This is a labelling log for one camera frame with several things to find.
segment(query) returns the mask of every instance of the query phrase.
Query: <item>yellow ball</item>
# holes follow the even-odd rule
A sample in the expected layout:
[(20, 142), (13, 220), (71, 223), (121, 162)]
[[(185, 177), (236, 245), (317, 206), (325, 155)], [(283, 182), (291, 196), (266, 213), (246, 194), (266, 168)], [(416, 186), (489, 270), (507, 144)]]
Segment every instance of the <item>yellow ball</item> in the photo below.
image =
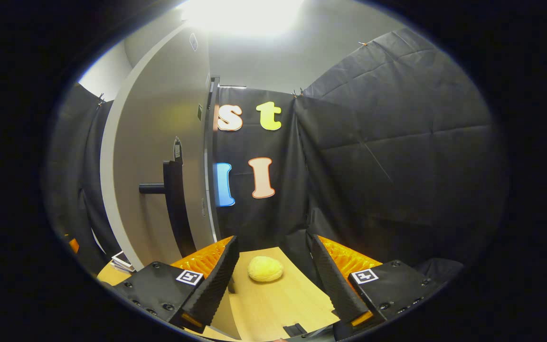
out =
[(255, 281), (275, 281), (282, 277), (284, 267), (275, 258), (256, 256), (248, 264), (248, 275)]

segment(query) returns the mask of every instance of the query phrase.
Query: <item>black fabric curtain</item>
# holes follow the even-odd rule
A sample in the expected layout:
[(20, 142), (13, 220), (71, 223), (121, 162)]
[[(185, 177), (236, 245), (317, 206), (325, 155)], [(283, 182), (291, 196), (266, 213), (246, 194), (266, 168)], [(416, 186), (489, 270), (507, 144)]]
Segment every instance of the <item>black fabric curtain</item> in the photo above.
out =
[(76, 256), (93, 275), (121, 250), (109, 225), (100, 189), (100, 145), (112, 105), (112, 101), (103, 103), (75, 84), (50, 124), (41, 175), (52, 227), (65, 242), (76, 239)]

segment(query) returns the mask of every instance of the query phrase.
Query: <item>yellow sponge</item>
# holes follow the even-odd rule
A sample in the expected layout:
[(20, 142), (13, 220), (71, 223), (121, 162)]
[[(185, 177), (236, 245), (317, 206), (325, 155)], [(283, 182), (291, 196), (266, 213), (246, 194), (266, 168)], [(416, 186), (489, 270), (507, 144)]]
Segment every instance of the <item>yellow sponge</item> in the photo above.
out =
[(248, 264), (248, 275), (254, 281), (275, 281), (282, 277), (284, 267), (278, 260), (266, 256), (256, 256)]

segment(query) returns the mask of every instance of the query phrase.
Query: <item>wooden table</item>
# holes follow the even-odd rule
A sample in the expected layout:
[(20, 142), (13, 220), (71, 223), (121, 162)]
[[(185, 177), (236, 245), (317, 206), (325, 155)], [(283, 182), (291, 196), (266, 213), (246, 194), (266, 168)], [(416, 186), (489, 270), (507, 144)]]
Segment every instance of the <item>wooden table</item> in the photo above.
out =
[[(280, 261), (284, 267), (282, 277), (266, 283), (250, 279), (248, 264), (255, 256), (268, 256)], [(130, 275), (107, 264), (97, 279), (117, 285), (128, 277)], [(334, 307), (330, 298), (302, 274), (279, 247), (241, 252), (233, 278), (235, 294), (224, 295), (211, 325), (220, 331), (233, 332), (231, 335), (237, 332), (242, 341), (262, 342), (289, 338), (284, 326), (299, 323), (311, 333), (339, 320), (332, 313)], [(195, 334), (217, 340), (239, 341), (210, 326), (206, 327), (204, 333)]]

